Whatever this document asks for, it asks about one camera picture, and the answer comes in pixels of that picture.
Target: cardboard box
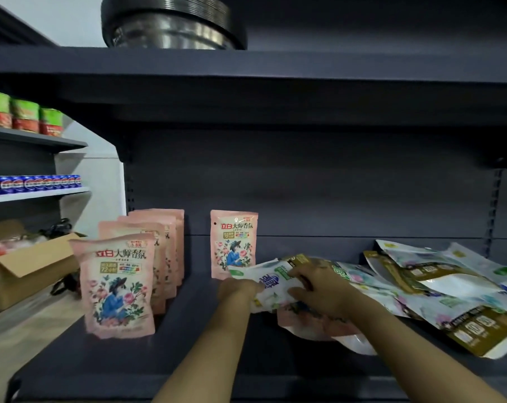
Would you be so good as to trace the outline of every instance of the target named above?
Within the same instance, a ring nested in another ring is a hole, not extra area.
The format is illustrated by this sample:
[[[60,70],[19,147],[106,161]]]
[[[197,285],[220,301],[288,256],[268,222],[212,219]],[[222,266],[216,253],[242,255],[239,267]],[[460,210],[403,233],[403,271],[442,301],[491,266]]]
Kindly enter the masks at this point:
[[[26,233],[18,220],[0,222],[0,240]],[[0,311],[78,269],[68,240],[71,233],[0,256]]]

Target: stack of metal bowls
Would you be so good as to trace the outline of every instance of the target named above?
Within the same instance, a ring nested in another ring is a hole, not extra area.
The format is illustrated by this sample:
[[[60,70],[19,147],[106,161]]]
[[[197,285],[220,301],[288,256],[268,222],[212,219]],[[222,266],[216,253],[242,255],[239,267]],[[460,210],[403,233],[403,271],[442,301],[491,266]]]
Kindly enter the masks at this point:
[[[246,49],[246,30],[218,0],[103,0],[109,47]]]

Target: floor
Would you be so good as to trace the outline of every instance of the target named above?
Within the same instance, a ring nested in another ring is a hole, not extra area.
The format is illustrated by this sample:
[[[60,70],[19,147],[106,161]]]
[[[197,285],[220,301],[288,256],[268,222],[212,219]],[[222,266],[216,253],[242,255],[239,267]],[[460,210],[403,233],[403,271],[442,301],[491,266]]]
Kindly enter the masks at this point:
[[[48,290],[0,313],[0,403],[11,376],[82,316],[74,294]]]

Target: hand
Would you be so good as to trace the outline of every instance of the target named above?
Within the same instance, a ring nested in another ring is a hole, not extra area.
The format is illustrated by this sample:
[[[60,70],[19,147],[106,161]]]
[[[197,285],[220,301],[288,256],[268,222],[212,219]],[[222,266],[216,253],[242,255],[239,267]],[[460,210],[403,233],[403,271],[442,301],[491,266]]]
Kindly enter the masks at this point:
[[[300,265],[291,270],[289,276],[309,281],[306,287],[312,287],[310,290],[289,289],[291,297],[330,317],[351,318],[353,306],[365,302],[364,298],[369,299],[325,265]]]
[[[218,300],[222,301],[233,294],[243,294],[248,301],[252,301],[257,293],[265,289],[261,283],[253,280],[237,280],[236,278],[227,278],[223,280],[218,288]]]

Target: woman illustration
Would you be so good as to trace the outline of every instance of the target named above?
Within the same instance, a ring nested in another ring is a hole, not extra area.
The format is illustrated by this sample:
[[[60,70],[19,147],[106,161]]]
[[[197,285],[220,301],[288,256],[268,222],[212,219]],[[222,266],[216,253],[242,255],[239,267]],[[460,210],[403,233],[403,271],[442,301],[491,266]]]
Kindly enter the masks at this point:
[[[101,318],[107,320],[115,318],[121,322],[126,316],[127,312],[123,308],[123,297],[128,293],[127,286],[125,285],[127,278],[116,278],[110,283],[110,291],[106,300],[102,304]]]
[[[237,249],[241,248],[241,241],[235,241],[229,245],[229,253],[227,253],[227,256],[225,258],[226,265],[228,266],[237,266],[241,267],[243,264],[241,262],[241,256],[238,253]]]

